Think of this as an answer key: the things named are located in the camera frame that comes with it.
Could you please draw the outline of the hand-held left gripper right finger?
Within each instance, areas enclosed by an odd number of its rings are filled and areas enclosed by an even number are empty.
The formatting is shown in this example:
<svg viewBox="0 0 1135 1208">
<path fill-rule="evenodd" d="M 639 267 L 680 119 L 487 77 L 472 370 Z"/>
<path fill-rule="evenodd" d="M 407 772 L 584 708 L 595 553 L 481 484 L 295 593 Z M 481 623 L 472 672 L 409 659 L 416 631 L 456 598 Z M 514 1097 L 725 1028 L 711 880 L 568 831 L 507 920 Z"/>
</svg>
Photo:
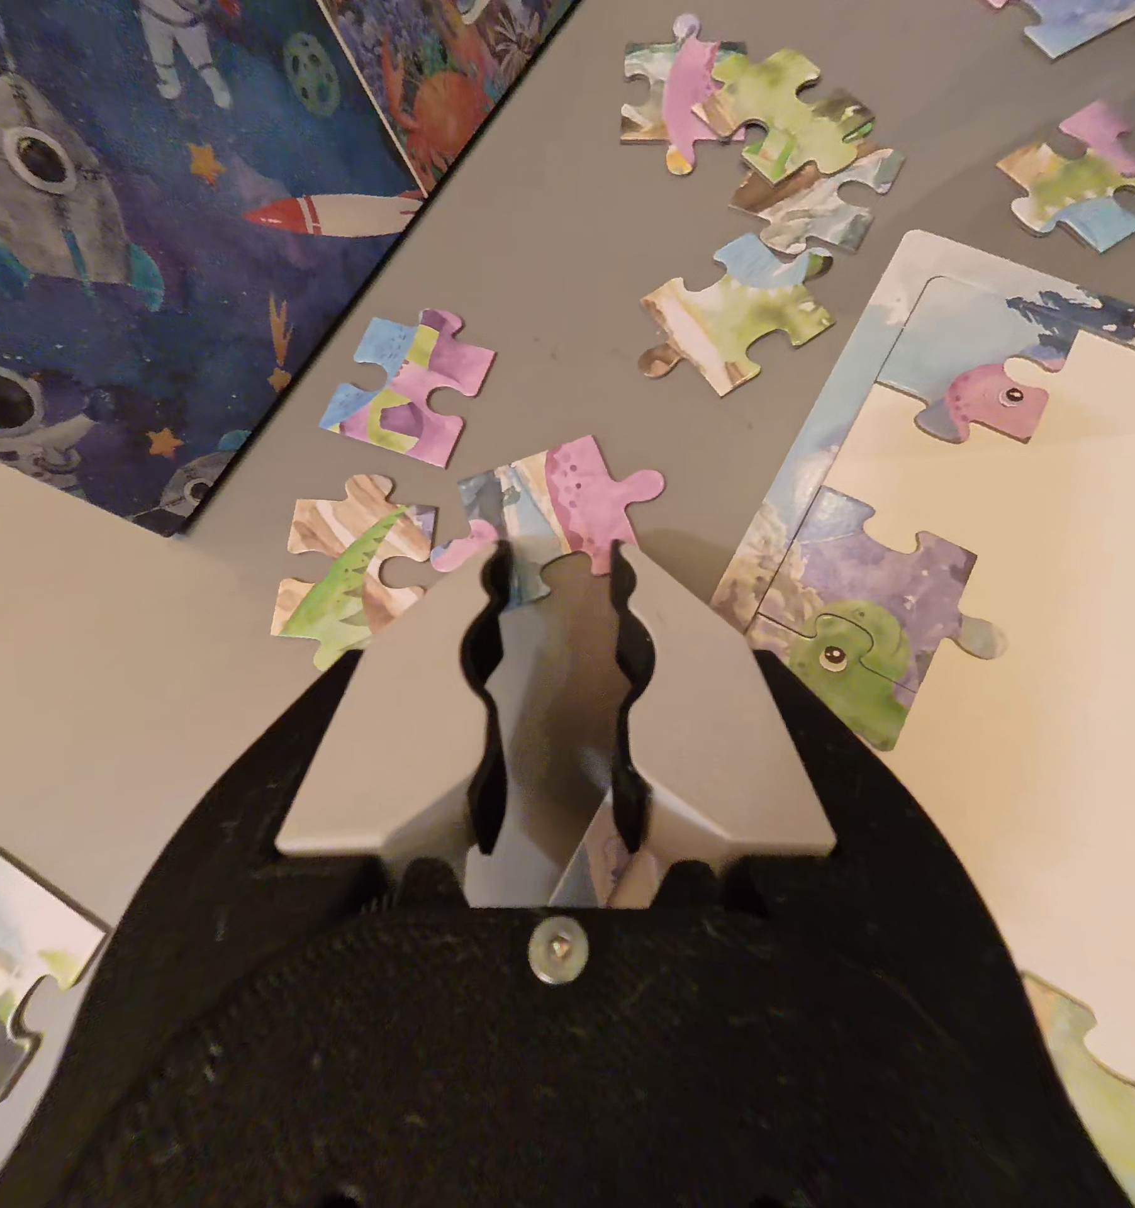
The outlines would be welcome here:
<svg viewBox="0 0 1135 1208">
<path fill-rule="evenodd" d="M 836 831 L 742 632 L 635 544 L 611 551 L 620 703 L 613 819 L 629 862 L 611 907 L 646 907 L 669 867 L 825 857 Z"/>
</svg>

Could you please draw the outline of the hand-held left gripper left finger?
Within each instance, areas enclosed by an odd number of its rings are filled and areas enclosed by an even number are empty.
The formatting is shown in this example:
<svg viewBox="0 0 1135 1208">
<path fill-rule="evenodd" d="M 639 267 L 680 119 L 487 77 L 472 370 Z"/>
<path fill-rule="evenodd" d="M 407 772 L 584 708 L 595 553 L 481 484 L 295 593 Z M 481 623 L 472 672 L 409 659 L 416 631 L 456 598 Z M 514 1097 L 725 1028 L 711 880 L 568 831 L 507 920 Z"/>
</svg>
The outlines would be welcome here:
<svg viewBox="0 0 1135 1208">
<path fill-rule="evenodd" d="M 485 542 L 376 636 L 277 833 L 286 857 L 371 855 L 391 884 L 438 858 L 465 887 L 469 853 L 492 853 L 508 773 L 489 678 L 514 547 Z"/>
</svg>

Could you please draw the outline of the green dinosaur head puzzle piece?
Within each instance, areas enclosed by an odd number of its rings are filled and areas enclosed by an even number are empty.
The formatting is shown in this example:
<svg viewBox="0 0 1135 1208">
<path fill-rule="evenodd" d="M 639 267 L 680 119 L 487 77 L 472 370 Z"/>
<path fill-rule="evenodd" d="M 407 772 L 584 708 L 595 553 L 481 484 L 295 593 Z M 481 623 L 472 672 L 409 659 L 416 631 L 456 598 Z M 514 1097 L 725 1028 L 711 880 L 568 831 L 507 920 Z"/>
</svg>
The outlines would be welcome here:
<svg viewBox="0 0 1135 1208">
<path fill-rule="evenodd" d="M 846 598 L 823 605 L 810 632 L 761 614 L 749 638 L 774 652 L 866 743 L 877 750 L 897 744 L 917 692 L 904 685 L 911 643 L 892 611 Z"/>
</svg>

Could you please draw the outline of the green tail brown puzzle piece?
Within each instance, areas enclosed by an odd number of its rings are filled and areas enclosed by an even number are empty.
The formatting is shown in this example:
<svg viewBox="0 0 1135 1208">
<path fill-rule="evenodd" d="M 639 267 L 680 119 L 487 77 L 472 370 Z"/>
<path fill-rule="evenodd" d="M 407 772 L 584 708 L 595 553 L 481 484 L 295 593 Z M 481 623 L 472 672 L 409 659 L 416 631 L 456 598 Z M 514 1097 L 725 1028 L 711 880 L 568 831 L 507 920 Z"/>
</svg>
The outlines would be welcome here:
<svg viewBox="0 0 1135 1208">
<path fill-rule="evenodd" d="M 393 558 L 429 562 L 438 506 L 396 504 L 393 489 L 389 475 L 360 473 L 346 480 L 342 497 L 295 502 L 288 551 L 326 555 L 329 565 L 315 582 L 281 580 L 272 634 L 315 641 L 320 672 L 364 649 L 425 594 L 420 585 L 385 583 L 382 565 Z"/>
</svg>

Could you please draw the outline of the lavender green patch puzzle piece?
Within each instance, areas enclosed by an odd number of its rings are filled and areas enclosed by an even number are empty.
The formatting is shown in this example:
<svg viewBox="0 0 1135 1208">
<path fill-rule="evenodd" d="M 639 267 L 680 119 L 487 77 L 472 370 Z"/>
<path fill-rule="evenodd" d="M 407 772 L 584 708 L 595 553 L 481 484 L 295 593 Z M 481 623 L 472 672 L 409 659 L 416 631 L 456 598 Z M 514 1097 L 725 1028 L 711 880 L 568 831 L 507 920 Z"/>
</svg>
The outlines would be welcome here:
<svg viewBox="0 0 1135 1208">
<path fill-rule="evenodd" d="M 758 612 L 805 636 L 823 616 L 843 616 L 872 634 L 866 665 L 893 681 L 920 681 L 946 640 L 995 659 L 1009 647 L 998 623 L 962 611 L 976 553 L 931 531 L 911 549 L 868 535 L 872 504 L 821 486 Z"/>
</svg>

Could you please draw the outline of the pink blue striped puzzle piece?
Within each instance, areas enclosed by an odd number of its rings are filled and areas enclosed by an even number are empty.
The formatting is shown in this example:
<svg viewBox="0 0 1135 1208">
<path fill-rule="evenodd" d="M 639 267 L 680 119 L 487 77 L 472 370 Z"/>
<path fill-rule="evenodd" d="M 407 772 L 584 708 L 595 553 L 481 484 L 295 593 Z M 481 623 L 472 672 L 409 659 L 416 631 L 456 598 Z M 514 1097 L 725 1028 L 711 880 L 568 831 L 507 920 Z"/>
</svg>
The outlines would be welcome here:
<svg viewBox="0 0 1135 1208">
<path fill-rule="evenodd" d="M 666 489 L 658 470 L 611 477 L 593 435 L 501 464 L 458 482 L 470 531 L 431 553 L 440 573 L 463 565 L 481 546 L 508 540 L 514 551 L 510 605 L 546 594 L 545 565 L 582 551 L 597 576 L 610 573 L 615 540 L 637 542 L 629 504 Z"/>
</svg>

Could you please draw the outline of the white jigsaw puzzle board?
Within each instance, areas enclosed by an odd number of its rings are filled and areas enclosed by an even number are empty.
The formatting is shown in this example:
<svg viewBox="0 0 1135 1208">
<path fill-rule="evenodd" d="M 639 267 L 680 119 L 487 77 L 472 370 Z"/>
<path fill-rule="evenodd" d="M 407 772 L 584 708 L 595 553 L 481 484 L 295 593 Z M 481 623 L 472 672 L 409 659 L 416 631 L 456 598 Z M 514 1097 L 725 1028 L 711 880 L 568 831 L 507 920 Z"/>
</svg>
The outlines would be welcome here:
<svg viewBox="0 0 1135 1208">
<path fill-rule="evenodd" d="M 1033 439 L 975 424 L 944 442 L 917 428 L 920 399 L 877 383 L 942 274 L 993 292 L 1081 289 L 910 231 L 713 607 L 752 645 L 821 486 L 872 504 L 864 527 L 890 547 L 931 531 L 976 553 L 962 611 L 998 623 L 1007 652 L 942 641 L 904 681 L 915 699 L 897 744 L 873 748 L 946 833 L 1018 969 L 1090 1007 L 1089 1050 L 1135 1081 L 1135 347 L 1083 330 L 1058 372 L 1014 357 L 1023 385 L 1051 392 Z"/>
</svg>

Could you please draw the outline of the purple green blue puzzle piece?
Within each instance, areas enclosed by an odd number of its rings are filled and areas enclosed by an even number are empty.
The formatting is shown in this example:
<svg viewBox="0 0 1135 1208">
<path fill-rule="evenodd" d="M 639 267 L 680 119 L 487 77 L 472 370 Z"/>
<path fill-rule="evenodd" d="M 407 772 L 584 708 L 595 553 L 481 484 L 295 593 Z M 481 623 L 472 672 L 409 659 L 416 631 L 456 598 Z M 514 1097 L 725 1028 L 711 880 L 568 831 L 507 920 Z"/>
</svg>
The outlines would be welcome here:
<svg viewBox="0 0 1135 1208">
<path fill-rule="evenodd" d="M 1096 99 L 1060 124 L 1080 144 L 1067 157 L 1049 142 L 1029 142 L 996 162 L 1023 195 L 1013 215 L 1031 233 L 1069 227 L 1085 245 L 1107 253 L 1135 233 L 1135 213 L 1117 200 L 1135 193 L 1135 153 L 1126 144 L 1132 124 L 1108 101 Z"/>
</svg>

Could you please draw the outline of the blue purple yellow puzzle piece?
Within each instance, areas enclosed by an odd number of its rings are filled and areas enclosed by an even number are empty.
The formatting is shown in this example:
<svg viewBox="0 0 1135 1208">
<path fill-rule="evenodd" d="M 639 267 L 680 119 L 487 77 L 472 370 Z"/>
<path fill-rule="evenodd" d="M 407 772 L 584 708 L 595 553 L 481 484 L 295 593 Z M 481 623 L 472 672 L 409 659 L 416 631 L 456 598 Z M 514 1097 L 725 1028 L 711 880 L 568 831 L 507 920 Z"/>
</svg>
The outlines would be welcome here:
<svg viewBox="0 0 1135 1208">
<path fill-rule="evenodd" d="M 494 348 L 461 339 L 463 327 L 460 314 L 436 307 L 423 309 L 413 325 L 371 318 L 355 361 L 380 366 L 385 381 L 376 390 L 340 383 L 320 428 L 445 468 L 465 419 L 434 410 L 431 394 L 451 388 L 476 397 L 498 356 Z"/>
</svg>

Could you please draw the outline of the sky meadow puzzle piece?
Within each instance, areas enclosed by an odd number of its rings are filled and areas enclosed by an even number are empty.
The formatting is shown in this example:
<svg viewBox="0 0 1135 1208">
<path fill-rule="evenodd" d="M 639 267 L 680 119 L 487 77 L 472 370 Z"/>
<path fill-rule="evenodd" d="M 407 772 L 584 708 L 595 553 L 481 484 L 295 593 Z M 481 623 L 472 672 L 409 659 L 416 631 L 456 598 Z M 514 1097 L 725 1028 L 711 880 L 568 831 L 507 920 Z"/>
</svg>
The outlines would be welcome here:
<svg viewBox="0 0 1135 1208">
<path fill-rule="evenodd" d="M 73 989 L 107 942 L 109 925 L 0 848 L 0 1103 L 42 1037 L 26 1021 L 33 990 Z"/>
</svg>

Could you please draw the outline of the pink dinosaur head puzzle piece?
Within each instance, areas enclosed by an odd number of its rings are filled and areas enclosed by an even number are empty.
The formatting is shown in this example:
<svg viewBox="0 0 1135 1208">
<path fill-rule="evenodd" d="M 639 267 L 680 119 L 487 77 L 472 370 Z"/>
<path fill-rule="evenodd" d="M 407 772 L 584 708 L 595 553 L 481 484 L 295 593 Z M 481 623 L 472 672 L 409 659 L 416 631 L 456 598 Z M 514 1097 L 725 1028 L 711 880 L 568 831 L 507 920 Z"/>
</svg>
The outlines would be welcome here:
<svg viewBox="0 0 1135 1208">
<path fill-rule="evenodd" d="M 1074 285 L 993 292 L 935 276 L 877 383 L 920 399 L 917 428 L 944 442 L 966 442 L 975 424 L 1029 442 L 1051 392 L 1023 385 L 1007 363 L 1025 357 L 1058 372 L 1083 330 L 1135 347 L 1135 303 Z"/>
</svg>

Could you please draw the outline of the green blue white puzzle piece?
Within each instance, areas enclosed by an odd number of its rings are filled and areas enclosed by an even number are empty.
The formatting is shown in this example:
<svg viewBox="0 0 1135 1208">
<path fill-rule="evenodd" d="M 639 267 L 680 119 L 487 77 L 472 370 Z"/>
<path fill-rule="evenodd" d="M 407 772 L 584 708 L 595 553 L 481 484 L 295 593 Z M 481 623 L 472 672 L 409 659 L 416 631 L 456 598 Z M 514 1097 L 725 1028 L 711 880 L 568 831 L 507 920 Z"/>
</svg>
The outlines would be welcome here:
<svg viewBox="0 0 1135 1208">
<path fill-rule="evenodd" d="M 794 258 L 770 249 L 756 233 L 742 233 L 714 251 L 723 276 L 693 291 L 673 278 L 642 298 L 664 339 L 639 357 L 644 376 L 662 377 L 689 361 L 718 395 L 727 395 L 761 370 L 749 348 L 763 336 L 783 330 L 801 347 L 834 325 L 808 281 L 825 274 L 834 256 L 803 249 Z"/>
</svg>

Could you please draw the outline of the space ocean print puzzle box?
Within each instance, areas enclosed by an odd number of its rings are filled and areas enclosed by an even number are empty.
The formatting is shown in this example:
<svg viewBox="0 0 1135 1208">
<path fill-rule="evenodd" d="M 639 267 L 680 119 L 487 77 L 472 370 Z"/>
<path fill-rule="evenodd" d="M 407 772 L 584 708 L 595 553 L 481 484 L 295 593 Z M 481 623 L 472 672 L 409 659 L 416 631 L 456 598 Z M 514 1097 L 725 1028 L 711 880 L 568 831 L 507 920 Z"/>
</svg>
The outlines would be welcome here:
<svg viewBox="0 0 1135 1208">
<path fill-rule="evenodd" d="M 0 1 L 0 464 L 190 524 L 575 1 Z"/>
</svg>

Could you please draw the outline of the grey brown puzzle piece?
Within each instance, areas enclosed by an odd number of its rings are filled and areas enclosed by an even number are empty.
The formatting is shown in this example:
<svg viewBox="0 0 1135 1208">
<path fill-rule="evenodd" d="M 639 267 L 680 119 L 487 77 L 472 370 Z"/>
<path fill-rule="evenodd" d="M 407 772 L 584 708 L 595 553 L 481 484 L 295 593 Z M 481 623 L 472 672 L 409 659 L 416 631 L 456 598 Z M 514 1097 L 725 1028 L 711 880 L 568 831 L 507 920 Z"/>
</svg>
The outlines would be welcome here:
<svg viewBox="0 0 1135 1208">
<path fill-rule="evenodd" d="M 855 253 L 872 227 L 872 209 L 848 202 L 841 189 L 859 184 L 884 195 L 893 187 L 904 162 L 902 151 L 870 142 L 850 166 L 832 175 L 808 164 L 772 184 L 749 169 L 729 206 L 751 218 L 761 218 L 760 240 L 783 256 L 801 254 L 812 244 Z"/>
</svg>

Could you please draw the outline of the yellow green puzzle piece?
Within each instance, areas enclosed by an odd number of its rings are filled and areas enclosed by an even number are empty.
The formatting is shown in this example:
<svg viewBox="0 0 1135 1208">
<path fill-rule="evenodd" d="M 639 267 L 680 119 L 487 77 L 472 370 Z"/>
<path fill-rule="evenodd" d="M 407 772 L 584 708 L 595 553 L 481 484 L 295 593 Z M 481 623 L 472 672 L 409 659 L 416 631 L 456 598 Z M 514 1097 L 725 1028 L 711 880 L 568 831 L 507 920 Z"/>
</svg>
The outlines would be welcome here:
<svg viewBox="0 0 1135 1208">
<path fill-rule="evenodd" d="M 745 146 L 743 159 L 772 184 L 807 166 L 834 175 L 857 159 L 877 117 L 850 92 L 807 99 L 801 92 L 819 75 L 817 64 L 794 48 L 765 59 L 731 52 L 716 59 L 714 90 L 693 112 L 723 140 L 745 126 L 761 126 L 763 137 Z"/>
</svg>

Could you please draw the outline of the pink grey puzzle piece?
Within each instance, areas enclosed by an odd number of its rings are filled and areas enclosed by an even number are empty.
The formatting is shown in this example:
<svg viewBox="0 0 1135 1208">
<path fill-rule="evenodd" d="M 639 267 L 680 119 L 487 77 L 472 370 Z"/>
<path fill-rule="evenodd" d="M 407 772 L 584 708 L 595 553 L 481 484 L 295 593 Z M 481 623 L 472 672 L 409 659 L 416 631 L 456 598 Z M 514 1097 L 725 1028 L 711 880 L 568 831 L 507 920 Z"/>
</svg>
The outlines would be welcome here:
<svg viewBox="0 0 1135 1208">
<path fill-rule="evenodd" d="M 696 12 L 675 17 L 669 41 L 629 41 L 624 77 L 644 79 L 649 92 L 640 102 L 622 104 L 620 142 L 664 142 L 667 171 L 693 173 L 696 142 L 723 140 L 695 108 L 720 90 L 714 66 L 745 50 L 743 41 L 704 37 Z"/>
</svg>

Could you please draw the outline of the light blue loose puzzle piece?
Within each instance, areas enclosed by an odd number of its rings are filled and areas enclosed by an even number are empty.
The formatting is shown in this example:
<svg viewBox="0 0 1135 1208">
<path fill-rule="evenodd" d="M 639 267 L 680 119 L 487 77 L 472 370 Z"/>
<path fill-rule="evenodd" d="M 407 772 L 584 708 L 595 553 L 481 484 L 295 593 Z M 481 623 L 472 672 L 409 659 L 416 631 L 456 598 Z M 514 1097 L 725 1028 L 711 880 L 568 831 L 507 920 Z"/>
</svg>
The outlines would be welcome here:
<svg viewBox="0 0 1135 1208">
<path fill-rule="evenodd" d="M 1135 1 L 1020 1 L 1036 17 L 1025 36 L 1047 59 L 1060 59 L 1135 19 Z"/>
</svg>

